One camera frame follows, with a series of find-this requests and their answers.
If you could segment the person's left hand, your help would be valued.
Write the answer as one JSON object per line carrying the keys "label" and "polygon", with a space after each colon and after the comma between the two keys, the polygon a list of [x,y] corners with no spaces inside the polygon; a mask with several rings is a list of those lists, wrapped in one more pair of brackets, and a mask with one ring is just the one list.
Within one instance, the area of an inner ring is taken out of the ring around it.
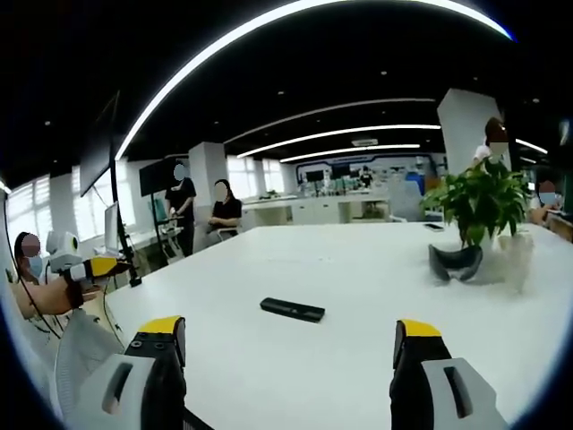
{"label": "person's left hand", "polygon": [[64,296],[71,309],[80,308],[86,301],[90,301],[100,291],[91,279],[76,279],[67,271],[63,275],[65,282]]}

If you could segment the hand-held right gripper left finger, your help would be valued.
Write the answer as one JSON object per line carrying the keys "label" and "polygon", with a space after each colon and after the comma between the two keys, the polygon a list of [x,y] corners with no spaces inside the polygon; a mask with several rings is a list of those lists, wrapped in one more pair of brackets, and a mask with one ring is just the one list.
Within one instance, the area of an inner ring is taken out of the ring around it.
{"label": "hand-held right gripper left finger", "polygon": [[143,324],[82,384],[69,429],[185,429],[185,319]]}

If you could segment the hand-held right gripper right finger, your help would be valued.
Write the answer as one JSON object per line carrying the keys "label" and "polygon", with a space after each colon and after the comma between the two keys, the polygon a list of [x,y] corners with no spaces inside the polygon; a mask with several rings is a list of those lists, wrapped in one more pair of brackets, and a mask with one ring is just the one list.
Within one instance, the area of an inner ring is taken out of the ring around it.
{"label": "hand-held right gripper right finger", "polygon": [[509,427],[495,390],[426,322],[397,321],[389,397],[393,429]]}

